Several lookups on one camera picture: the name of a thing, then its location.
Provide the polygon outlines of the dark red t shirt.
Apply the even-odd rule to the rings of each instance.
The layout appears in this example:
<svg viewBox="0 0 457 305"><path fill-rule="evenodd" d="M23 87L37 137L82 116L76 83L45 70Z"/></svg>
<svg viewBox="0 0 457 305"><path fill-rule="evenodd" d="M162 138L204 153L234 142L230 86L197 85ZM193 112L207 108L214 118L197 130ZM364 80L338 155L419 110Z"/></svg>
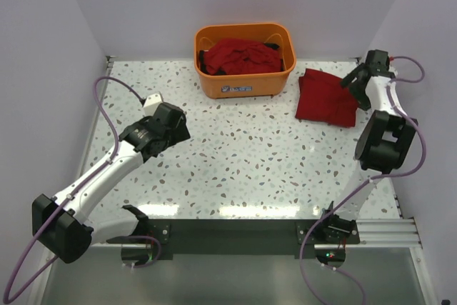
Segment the dark red t shirt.
<svg viewBox="0 0 457 305"><path fill-rule="evenodd" d="M300 96L296 119L351 128L356 125L358 102L341 79L333 74L306 69L298 78Z"/></svg>

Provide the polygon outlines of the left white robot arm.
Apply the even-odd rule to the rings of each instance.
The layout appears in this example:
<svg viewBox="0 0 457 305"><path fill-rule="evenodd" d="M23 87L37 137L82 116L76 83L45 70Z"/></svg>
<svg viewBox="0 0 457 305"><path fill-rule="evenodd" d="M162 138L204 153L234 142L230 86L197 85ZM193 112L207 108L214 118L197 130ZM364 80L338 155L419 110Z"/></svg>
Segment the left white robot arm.
<svg viewBox="0 0 457 305"><path fill-rule="evenodd" d="M42 194L32 206L34 236L60 260L70 264L79 259L93 244L129 236L147 216L133 207L125 219L95 223L90 213L101 200L132 171L151 157L190 138L186 115L182 109L166 102L127 126L119 143L80 177L74 184L53 197Z"/></svg>

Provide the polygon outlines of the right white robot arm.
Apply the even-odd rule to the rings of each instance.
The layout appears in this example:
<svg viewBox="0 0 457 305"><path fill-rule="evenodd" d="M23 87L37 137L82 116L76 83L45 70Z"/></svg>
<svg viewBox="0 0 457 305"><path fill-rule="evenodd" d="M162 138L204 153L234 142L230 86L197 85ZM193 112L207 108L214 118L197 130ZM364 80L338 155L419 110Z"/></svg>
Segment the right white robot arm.
<svg viewBox="0 0 457 305"><path fill-rule="evenodd" d="M341 81L360 109L371 111L371 117L357 141L351 178L323 211L313 230L315 241L358 242L356 221L361 208L378 183L401 168L413 143L418 122L406 115L399 101L391 60L386 51L370 50L365 61Z"/></svg>

